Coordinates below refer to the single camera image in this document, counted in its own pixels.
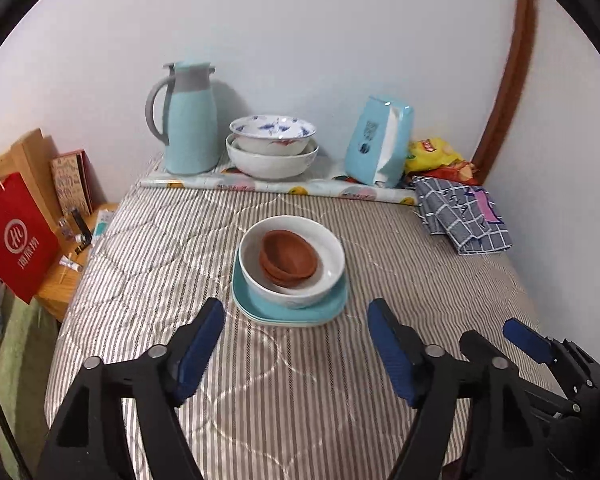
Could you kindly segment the brown small bowl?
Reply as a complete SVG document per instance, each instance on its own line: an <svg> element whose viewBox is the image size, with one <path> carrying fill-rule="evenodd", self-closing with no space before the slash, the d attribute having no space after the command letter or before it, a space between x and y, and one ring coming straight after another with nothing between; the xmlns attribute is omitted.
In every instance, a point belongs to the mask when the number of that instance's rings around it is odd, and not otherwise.
<svg viewBox="0 0 600 480"><path fill-rule="evenodd" d="M303 237L288 230L264 234L259 265L274 284L294 287L311 278L318 264L317 252Z"/></svg>

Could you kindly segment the white round bowl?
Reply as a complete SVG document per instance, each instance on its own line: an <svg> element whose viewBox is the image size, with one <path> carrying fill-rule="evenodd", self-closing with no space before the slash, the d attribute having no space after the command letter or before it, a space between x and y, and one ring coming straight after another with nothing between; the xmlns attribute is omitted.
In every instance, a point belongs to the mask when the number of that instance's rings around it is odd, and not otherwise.
<svg viewBox="0 0 600 480"><path fill-rule="evenodd" d="M339 238L300 216L250 226L237 248L236 271L257 300L287 310L316 307L347 286Z"/></svg>

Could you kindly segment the striped quilted table cover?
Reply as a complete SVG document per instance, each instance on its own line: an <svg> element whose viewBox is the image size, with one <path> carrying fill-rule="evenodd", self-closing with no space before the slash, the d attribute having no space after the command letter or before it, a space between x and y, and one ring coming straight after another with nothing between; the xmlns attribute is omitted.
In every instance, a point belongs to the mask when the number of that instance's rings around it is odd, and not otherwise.
<svg viewBox="0 0 600 480"><path fill-rule="evenodd" d="M231 278L254 223L300 216L341 240L349 298L312 328L260 325L238 309ZM366 309L387 300L399 320L451 354L476 330L529 382L555 389L550 371L504 338L509 318L539 323L503 254L458 255L407 205L133 183L92 251L66 311L47 384L53 418L88 356L137 358L169 341L205 299L226 310L221 339L196 395L178 411L208 479L383 479L414 412L393 392Z"/></svg>

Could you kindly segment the wooden side table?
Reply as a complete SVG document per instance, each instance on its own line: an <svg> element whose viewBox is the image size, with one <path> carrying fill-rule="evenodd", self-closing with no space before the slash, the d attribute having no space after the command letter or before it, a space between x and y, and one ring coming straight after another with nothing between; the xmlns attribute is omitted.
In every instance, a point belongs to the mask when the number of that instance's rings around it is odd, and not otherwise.
<svg viewBox="0 0 600 480"><path fill-rule="evenodd" d="M56 226L54 234L57 235L59 240L60 252L53 265L48 269L35 298L58 323L62 323L66 311L68 311L68 305L71 304L82 279L83 271L86 269L92 246L89 245L85 249L79 249L76 240L68 240L68 237L62 233L60 226ZM81 266L82 270L76 271L61 264L60 260L63 257L71 259L78 266Z"/></svg>

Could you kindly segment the grey checked folded cloth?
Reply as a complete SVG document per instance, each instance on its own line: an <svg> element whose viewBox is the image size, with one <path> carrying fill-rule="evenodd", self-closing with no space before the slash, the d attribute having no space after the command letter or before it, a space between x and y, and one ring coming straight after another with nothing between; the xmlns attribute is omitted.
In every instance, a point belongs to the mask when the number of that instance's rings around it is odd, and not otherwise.
<svg viewBox="0 0 600 480"><path fill-rule="evenodd" d="M418 177L413 181L417 214L430 235L445 236L461 256L506 252L513 241L482 186Z"/></svg>

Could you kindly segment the red snack bag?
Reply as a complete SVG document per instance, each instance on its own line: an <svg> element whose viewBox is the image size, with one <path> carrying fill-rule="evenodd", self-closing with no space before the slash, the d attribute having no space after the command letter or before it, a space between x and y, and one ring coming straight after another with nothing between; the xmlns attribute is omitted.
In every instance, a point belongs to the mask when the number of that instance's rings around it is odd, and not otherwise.
<svg viewBox="0 0 600 480"><path fill-rule="evenodd" d="M477 168L472 162L467 160L459 160L451 165L437 167L435 169L424 172L424 177L448 180L464 185L478 185L479 181L476 178Z"/></svg>

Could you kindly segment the red paper bag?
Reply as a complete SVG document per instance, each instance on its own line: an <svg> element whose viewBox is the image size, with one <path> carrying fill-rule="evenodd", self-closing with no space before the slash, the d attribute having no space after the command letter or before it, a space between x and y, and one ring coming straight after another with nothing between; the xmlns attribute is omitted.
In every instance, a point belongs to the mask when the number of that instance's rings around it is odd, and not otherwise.
<svg viewBox="0 0 600 480"><path fill-rule="evenodd" d="M14 172L0 179L0 279L30 302L60 252L56 234Z"/></svg>

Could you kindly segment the yellow chips bag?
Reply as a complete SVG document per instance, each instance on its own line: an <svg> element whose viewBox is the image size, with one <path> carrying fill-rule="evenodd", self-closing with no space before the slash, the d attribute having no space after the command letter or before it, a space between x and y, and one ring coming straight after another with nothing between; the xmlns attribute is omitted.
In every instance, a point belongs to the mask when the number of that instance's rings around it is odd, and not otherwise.
<svg viewBox="0 0 600 480"><path fill-rule="evenodd" d="M436 170L443 166L464 162L464 157L441 138L429 138L411 141L404 171L407 174Z"/></svg>

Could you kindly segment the patterned book box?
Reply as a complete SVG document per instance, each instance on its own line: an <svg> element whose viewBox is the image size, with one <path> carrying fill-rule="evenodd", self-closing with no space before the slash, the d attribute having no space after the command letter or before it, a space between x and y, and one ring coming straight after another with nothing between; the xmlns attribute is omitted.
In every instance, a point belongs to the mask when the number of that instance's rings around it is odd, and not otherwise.
<svg viewBox="0 0 600 480"><path fill-rule="evenodd" d="M84 150L61 154L50 160L51 177L62 214L77 209L84 217L94 211L91 203L87 156Z"/></svg>

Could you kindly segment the fruit print plastic mat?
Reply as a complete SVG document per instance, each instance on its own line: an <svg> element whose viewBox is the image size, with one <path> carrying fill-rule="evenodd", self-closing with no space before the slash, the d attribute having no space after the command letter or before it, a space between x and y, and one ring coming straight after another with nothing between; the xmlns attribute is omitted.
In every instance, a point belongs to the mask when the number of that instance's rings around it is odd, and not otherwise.
<svg viewBox="0 0 600 480"><path fill-rule="evenodd" d="M367 200L406 206L417 204L417 194L411 188L378 188L359 183L343 172L341 162L326 156L318 156L301 176L283 180L264 180L242 174L227 155L213 170L195 176L173 176L159 162L147 176L139 180L139 184L146 188L197 188Z"/></svg>

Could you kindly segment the light blue electric kettle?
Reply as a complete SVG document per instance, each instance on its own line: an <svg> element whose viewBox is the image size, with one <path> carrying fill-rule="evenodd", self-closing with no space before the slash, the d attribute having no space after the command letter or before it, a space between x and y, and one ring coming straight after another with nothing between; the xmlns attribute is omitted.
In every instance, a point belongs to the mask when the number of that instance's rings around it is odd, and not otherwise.
<svg viewBox="0 0 600 480"><path fill-rule="evenodd" d="M399 100L370 96L345 153L345 173L366 185L395 188L404 172L414 117L414 108Z"/></svg>

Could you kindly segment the large white porcelain bowl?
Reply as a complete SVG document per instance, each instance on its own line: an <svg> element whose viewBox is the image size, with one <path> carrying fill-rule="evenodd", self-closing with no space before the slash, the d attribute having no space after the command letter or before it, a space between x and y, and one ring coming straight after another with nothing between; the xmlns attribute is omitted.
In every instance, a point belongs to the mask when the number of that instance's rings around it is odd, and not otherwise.
<svg viewBox="0 0 600 480"><path fill-rule="evenodd" d="M319 146L310 140L298 155L253 154L239 148L236 136L231 133L225 140L230 162L250 177L261 180L285 180L304 174L317 157Z"/></svg>

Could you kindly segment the light blue thermos jug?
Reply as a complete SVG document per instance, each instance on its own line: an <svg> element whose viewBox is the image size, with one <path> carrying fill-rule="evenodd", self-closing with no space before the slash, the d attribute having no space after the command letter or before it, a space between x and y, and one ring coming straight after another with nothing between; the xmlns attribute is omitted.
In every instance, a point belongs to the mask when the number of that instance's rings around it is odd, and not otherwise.
<svg viewBox="0 0 600 480"><path fill-rule="evenodd" d="M211 170L221 156L217 110L211 88L215 67L209 62L166 64L169 74L149 91L144 119L164 145L170 174L191 176Z"/></svg>

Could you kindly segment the brown paper bag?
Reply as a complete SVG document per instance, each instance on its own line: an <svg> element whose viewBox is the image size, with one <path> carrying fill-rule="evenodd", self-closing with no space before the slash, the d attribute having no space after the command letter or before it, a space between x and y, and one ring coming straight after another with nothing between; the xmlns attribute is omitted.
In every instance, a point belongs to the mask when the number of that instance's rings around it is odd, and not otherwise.
<svg viewBox="0 0 600 480"><path fill-rule="evenodd" d="M44 136L40 129L23 134L0 155L0 180L18 172L52 230L57 229L62 216L50 169L50 160L54 156L56 152L50 136Z"/></svg>

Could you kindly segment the blue patterned porcelain bowl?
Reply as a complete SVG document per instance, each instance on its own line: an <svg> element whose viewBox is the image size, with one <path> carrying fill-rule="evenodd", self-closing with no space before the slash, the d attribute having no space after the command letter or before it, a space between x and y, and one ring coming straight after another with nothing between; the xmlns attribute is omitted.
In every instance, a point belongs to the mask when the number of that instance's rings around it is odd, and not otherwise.
<svg viewBox="0 0 600 480"><path fill-rule="evenodd" d="M279 115L250 115L230 122L237 147L259 155L298 155L315 136L316 127L303 119Z"/></svg>

